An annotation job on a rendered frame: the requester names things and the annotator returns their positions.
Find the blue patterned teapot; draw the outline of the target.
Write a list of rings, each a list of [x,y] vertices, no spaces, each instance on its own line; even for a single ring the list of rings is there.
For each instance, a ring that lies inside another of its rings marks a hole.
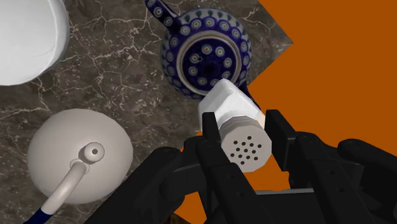
[[[145,5],[166,28],[160,64],[179,93],[201,100],[219,80],[226,79],[250,94],[251,40],[234,16],[216,8],[195,8],[177,15],[163,0],[145,0]]]

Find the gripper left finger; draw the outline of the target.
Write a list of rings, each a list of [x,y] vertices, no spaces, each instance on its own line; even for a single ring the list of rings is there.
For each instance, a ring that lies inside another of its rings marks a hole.
[[[205,224],[273,224],[245,175],[221,148],[213,112],[202,114],[202,136],[183,150],[155,149],[84,224],[164,224],[184,201],[199,192]]]

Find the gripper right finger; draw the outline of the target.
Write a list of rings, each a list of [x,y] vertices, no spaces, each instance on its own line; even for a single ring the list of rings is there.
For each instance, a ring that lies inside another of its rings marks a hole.
[[[353,138],[329,146],[276,109],[264,129],[290,186],[313,189],[327,224],[397,224],[397,156]]]

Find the white salt shaker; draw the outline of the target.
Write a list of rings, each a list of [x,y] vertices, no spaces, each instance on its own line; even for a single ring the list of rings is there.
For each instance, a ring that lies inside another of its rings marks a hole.
[[[214,113],[221,147],[242,172],[254,172],[267,163],[272,141],[265,132],[265,115],[231,81],[220,80],[200,101],[199,122],[205,112]]]

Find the white round teapot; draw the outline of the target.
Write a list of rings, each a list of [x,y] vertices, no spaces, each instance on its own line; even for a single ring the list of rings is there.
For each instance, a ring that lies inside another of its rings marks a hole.
[[[133,161],[129,136],[90,109],[58,112],[37,130],[27,152],[34,185],[47,196],[24,224],[45,224],[62,204],[87,204],[116,190]]]

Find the white bowl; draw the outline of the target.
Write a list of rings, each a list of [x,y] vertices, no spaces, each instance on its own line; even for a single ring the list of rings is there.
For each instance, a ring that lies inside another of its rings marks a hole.
[[[66,52],[64,0],[0,0],[0,86],[27,83]]]

